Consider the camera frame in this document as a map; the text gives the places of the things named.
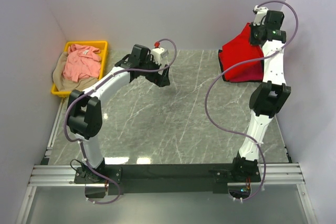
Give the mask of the red t-shirt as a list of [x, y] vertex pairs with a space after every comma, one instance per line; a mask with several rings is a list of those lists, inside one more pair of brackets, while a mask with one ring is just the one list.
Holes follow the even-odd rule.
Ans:
[[[247, 23], [239, 35], [224, 44], [222, 49], [218, 51], [218, 60], [221, 71], [225, 71], [237, 63], [262, 58], [264, 56], [259, 46], [252, 46], [249, 43], [249, 25], [250, 23]], [[225, 73], [222, 79], [226, 82], [230, 82], [230, 79], [254, 65], [261, 65], [263, 67], [261, 61], [245, 63]]]

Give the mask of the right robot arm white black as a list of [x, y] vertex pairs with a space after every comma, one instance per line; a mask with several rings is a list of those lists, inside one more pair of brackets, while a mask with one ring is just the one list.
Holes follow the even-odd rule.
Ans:
[[264, 75], [250, 97], [251, 119], [247, 137], [230, 169], [232, 179], [238, 182], [260, 181], [259, 148], [269, 124], [291, 94], [284, 77], [283, 47], [287, 39], [286, 32], [281, 30], [284, 14], [266, 7], [257, 7], [255, 14], [249, 42], [262, 50]]

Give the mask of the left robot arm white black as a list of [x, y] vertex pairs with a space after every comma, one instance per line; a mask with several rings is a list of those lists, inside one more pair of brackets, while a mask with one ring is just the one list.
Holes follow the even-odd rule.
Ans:
[[97, 138], [103, 124], [102, 106], [122, 87], [140, 76], [158, 87], [170, 85], [169, 66], [162, 64], [162, 59], [168, 54], [168, 50], [160, 47], [159, 43], [155, 44], [154, 49], [136, 44], [131, 53], [119, 60], [97, 83], [83, 91], [71, 92], [65, 129], [74, 134], [82, 153], [79, 176], [93, 183], [107, 179]]

